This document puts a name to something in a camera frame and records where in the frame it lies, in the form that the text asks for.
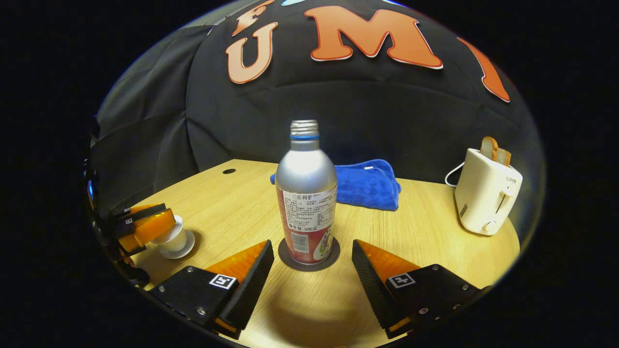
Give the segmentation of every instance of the table surface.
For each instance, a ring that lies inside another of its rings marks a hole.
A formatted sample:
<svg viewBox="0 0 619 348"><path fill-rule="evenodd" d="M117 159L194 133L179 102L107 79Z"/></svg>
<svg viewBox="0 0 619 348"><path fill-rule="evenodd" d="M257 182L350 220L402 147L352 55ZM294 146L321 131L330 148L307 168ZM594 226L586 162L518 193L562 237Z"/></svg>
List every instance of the table surface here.
<svg viewBox="0 0 619 348"><path fill-rule="evenodd" d="M229 168L236 171L222 173ZM276 163L231 160L136 204L165 203L196 236L194 248L180 259L164 258L151 243L132 256L150 275L145 290L183 267L207 268L270 239L275 261L237 342L269 348L376 347L400 337L387 339L372 312L351 260L354 239L421 267L441 264L478 288L499 280L519 254L509 219L494 236L470 233L457 218L454 188L397 179L402 186L397 211L338 203L334 236L341 246L339 259L322 271L295 271L277 256L284 231L269 181L276 169Z"/></svg>

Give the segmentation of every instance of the toaster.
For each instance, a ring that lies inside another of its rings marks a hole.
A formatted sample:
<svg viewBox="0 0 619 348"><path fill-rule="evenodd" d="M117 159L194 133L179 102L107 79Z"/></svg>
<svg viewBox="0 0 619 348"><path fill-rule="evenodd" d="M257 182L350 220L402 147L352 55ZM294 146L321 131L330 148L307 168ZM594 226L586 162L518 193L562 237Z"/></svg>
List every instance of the toaster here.
<svg viewBox="0 0 619 348"><path fill-rule="evenodd" d="M507 219L522 185L512 166L495 162L477 149L467 149L454 197L462 226L494 235Z"/></svg>

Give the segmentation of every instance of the bottle label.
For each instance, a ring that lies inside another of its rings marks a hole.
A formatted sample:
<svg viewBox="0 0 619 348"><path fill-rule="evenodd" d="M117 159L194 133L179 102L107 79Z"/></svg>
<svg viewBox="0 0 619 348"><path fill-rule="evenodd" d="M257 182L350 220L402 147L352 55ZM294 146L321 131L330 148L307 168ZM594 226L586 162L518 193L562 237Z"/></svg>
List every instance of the bottle label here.
<svg viewBox="0 0 619 348"><path fill-rule="evenodd" d="M277 189L286 244L292 258L318 263L331 252L337 185L318 193L293 193Z"/></svg>

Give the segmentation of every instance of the coaster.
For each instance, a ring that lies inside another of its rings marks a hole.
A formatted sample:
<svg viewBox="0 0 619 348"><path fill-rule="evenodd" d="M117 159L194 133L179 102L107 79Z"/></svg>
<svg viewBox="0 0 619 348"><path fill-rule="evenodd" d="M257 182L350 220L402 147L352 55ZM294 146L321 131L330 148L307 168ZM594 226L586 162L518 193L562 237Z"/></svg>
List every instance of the coaster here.
<svg viewBox="0 0 619 348"><path fill-rule="evenodd" d="M279 258L282 260L282 262L286 266L292 269L296 269L297 271L302 271L302 272L320 271L321 269L325 269L331 266L332 264L334 264L335 261L337 261L337 258L340 257L340 243L338 243L337 239L333 237L333 242L331 244L331 252L329 253L329 256L327 256L327 258L324 259L322 262L314 263L314 264L300 263L297 260L293 259L292 256L290 256L290 253L288 252L288 245L286 244L286 238L282 239L282 241L279 243L279 246L277 247L277 254L279 255Z"/></svg>
<svg viewBox="0 0 619 348"><path fill-rule="evenodd" d="M163 249L162 247L159 247L159 253L163 255L163 257L168 259L180 259L183 256L189 254L194 244L196 244L196 236L194 236L193 232L189 230L185 230L185 233L187 233L187 242L185 243L185 247L183 249L170 252Z"/></svg>

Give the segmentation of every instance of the bread slice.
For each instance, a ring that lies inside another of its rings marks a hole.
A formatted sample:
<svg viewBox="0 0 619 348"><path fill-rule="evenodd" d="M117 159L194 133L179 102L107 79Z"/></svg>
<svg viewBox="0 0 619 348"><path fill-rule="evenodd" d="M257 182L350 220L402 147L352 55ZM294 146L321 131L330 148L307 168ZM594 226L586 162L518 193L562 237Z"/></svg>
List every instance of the bread slice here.
<svg viewBox="0 0 619 348"><path fill-rule="evenodd" d="M505 149L498 149L496 151L496 161L500 164L506 165L509 167L509 161L511 160L511 153Z"/></svg>
<svg viewBox="0 0 619 348"><path fill-rule="evenodd" d="M497 144L495 138L493 137L483 137L482 139L482 147L479 152L488 157L489 159L496 161L496 151L498 150L499 145Z"/></svg>

